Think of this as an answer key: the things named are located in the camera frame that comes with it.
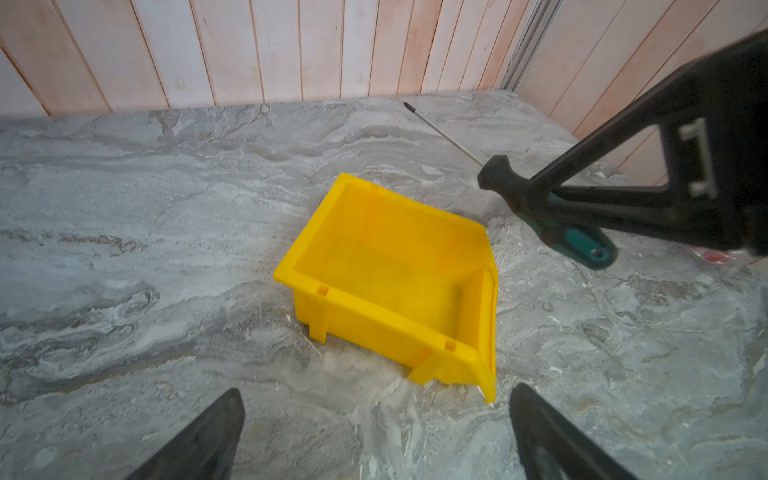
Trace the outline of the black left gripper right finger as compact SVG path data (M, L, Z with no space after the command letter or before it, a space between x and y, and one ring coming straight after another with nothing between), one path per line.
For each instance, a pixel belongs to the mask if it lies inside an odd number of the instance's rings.
M513 388L509 415L528 479L634 477L525 383Z

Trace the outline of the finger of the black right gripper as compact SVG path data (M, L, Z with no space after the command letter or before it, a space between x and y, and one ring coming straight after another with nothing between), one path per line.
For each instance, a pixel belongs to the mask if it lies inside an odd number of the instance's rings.
M542 220L765 254L766 33L683 65L525 179Z

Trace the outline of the green handled screwdriver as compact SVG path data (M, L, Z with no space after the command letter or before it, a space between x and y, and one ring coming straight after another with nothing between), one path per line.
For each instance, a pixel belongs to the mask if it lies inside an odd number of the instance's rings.
M615 262L618 249L600 228L542 220L529 213L524 200L529 180L512 170L507 155L494 155L487 161L481 161L469 149L418 112L413 105L404 102L404 106L478 164L479 188L495 192L502 197L511 212L527 224L547 247L592 270L608 268Z

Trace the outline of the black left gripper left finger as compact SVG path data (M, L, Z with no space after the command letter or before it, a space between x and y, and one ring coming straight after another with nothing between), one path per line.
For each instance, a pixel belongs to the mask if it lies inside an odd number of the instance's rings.
M231 388L127 479L230 479L245 409Z

